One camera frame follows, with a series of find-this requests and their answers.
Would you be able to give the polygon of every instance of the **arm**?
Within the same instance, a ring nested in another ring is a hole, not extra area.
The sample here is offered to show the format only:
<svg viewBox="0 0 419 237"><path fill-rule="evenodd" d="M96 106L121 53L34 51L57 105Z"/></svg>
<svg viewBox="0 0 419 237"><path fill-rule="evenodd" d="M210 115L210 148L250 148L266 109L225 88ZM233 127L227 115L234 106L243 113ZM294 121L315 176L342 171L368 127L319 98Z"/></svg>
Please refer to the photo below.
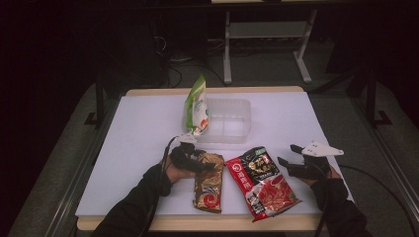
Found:
<svg viewBox="0 0 419 237"><path fill-rule="evenodd" d="M160 195L165 197L170 194L172 184L179 179L194 175L189 171L176 169L171 165L170 158L166 167L159 191ZM137 237L144 229L148 220L147 215L158 199L157 186L160 172L160 164L148 169L138 185L109 211L92 237Z"/></svg>
<svg viewBox="0 0 419 237"><path fill-rule="evenodd" d="M330 170L328 179L325 180L310 181L301 179L310 185L314 191L318 208L325 211L325 221L330 236L373 236L366 229L367 218L352 201L347 200L348 190L341 176L333 167L330 167Z"/></svg>

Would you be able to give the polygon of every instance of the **red snack bag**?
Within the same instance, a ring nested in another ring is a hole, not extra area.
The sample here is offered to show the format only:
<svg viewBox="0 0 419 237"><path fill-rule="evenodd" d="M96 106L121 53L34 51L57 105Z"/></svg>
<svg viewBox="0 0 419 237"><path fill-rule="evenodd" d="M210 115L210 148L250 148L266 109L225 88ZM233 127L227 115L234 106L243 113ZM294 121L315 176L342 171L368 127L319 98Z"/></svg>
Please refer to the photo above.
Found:
<svg viewBox="0 0 419 237"><path fill-rule="evenodd" d="M253 222L280 214L300 202L265 147L255 147L224 164L243 193Z"/></svg>

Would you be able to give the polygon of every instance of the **black cable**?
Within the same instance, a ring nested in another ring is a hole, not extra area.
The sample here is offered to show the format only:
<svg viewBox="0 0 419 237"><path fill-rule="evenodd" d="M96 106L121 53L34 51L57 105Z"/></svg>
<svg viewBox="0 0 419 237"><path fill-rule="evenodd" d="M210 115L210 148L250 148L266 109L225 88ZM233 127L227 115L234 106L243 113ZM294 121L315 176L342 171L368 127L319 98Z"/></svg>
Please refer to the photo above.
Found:
<svg viewBox="0 0 419 237"><path fill-rule="evenodd" d="M172 139L170 139L169 143L167 144L166 148L164 149L164 155L163 155L163 159L161 161L161 171L160 171L160 175L158 177L158 182L157 182L157 198L156 198L156 201L154 202L154 204L151 206L151 209L147 213L147 223L145 224L144 229L142 229L141 233L139 234L139 236L141 236L141 237L145 236L145 234L148 233L148 230L150 229L150 226L151 226L151 222L153 222L153 218L154 218L154 215L155 215L156 209L157 209L157 204L158 204L158 201L159 201L159 198L160 198L161 182L163 180L163 175L165 173L165 166L166 166L166 162L167 162L167 157L169 156L170 145L172 144L172 142L177 137L178 136L175 136Z"/></svg>
<svg viewBox="0 0 419 237"><path fill-rule="evenodd" d="M365 172L365 171L363 171L361 169L358 169L358 168L355 168L355 167L351 167L351 166L346 166L346 165L340 165L339 167L350 169L350 170L354 170L354 171L358 171L358 172L360 172L360 173L362 173L362 174L370 177L372 180L376 181L379 185L381 185L397 201L397 203L400 205L401 209L403 210L404 214L406 215L407 221L409 222L409 225L410 225L410 228L412 230L413 236L414 237L417 237L415 226L413 225L413 221L410 218L409 213L408 213L406 207L403 205L403 203L400 201L400 199L391 191L391 189L389 187L387 187L385 184L383 184L379 179L377 179L373 175L371 175L371 174L369 174L369 173L367 173L367 172Z"/></svg>
<svg viewBox="0 0 419 237"><path fill-rule="evenodd" d="M228 86L227 84L224 83L224 80L214 70L212 70L211 68L209 68L207 66L199 65L199 64L194 64L194 65L177 65L177 67L187 67L187 66L191 66L191 67L194 67L195 66L195 67L205 68L205 69L211 71L221 81L222 85L224 85L225 87Z"/></svg>

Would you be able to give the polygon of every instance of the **green snack bag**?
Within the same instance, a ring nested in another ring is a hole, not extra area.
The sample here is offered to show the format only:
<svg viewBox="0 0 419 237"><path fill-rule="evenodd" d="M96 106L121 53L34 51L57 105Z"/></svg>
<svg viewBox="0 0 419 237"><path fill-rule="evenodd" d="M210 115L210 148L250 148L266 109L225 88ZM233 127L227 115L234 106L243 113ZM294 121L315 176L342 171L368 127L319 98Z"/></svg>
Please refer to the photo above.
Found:
<svg viewBox="0 0 419 237"><path fill-rule="evenodd" d="M193 135L201 135L209 126L206 78L201 75L185 101L186 129Z"/></svg>

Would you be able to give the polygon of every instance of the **brown snack bag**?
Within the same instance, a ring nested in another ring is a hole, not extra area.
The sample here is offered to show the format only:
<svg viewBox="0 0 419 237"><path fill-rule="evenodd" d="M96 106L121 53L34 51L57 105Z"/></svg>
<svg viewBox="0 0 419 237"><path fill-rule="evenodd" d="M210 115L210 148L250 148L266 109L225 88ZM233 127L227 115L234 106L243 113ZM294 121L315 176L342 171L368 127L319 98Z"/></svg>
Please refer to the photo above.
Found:
<svg viewBox="0 0 419 237"><path fill-rule="evenodd" d="M198 157L202 163L214 163L212 171L195 176L194 208L212 213L221 213L221 187L224 159L221 155L202 153Z"/></svg>

